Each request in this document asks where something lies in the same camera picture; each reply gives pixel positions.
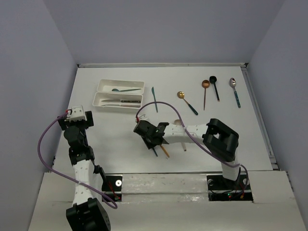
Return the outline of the orange plastic knife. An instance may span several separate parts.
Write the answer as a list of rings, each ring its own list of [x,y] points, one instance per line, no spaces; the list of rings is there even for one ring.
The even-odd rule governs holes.
[[[160,145],[161,149],[163,150],[163,152],[165,153],[165,155],[167,156],[167,158],[170,158],[167,150],[164,148],[164,146]]]

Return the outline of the steel knife pink handle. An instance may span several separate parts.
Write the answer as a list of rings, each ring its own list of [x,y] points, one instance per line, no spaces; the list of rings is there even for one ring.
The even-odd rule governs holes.
[[[140,108],[139,104],[102,104],[101,107],[131,107],[131,108]]]

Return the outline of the teal plastic spoon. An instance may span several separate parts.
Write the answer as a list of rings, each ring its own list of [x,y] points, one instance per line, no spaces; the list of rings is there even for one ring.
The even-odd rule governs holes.
[[[138,89],[125,89],[125,90],[112,89],[112,92],[129,92],[129,91],[136,91],[136,90],[141,90],[141,88],[138,88]]]

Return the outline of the steel knife dark marbled handle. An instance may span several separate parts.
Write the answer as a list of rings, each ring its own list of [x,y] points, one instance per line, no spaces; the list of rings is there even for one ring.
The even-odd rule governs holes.
[[[138,101],[138,100],[117,100],[117,99],[101,100],[101,102],[112,102],[112,103],[141,103],[141,101]]]

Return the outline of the teal plastic knife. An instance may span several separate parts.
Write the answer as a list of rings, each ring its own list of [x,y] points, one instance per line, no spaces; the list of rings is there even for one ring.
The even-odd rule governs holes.
[[[156,103],[156,96],[155,96],[154,87],[151,88],[151,92],[152,92],[153,99],[154,99],[155,110],[156,110],[156,112],[158,113],[158,107],[157,107],[157,103]]]

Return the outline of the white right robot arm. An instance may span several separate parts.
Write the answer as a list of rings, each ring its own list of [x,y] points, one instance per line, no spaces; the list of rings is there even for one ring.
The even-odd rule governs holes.
[[[218,119],[212,118],[207,124],[187,127],[168,122],[154,126],[149,121],[140,120],[133,132],[143,139],[148,149],[161,144],[199,145],[210,156],[221,162],[221,182],[225,188],[232,189],[239,183],[241,167],[236,157],[239,134]]]

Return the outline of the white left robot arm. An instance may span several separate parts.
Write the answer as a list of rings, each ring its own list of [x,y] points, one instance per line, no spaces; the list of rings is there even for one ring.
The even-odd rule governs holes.
[[[94,126],[92,112],[84,111],[82,106],[73,106],[67,110],[67,116],[59,120],[59,125],[69,144],[69,159],[77,180],[72,207],[66,210],[67,221],[73,231],[110,231],[106,210],[94,197],[94,192],[82,185],[91,185],[96,190],[106,186],[104,171],[95,165],[94,152],[86,135],[86,129]]]

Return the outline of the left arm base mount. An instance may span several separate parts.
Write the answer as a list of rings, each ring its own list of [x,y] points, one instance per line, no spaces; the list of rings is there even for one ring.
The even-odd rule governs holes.
[[[123,175],[107,175],[106,181],[102,184],[102,192],[115,202],[122,201]]]

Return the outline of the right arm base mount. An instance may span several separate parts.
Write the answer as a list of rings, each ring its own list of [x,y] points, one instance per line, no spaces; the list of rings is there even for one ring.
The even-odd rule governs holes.
[[[207,175],[208,199],[216,201],[253,201],[250,183],[241,174],[237,181],[225,179],[222,175]]]

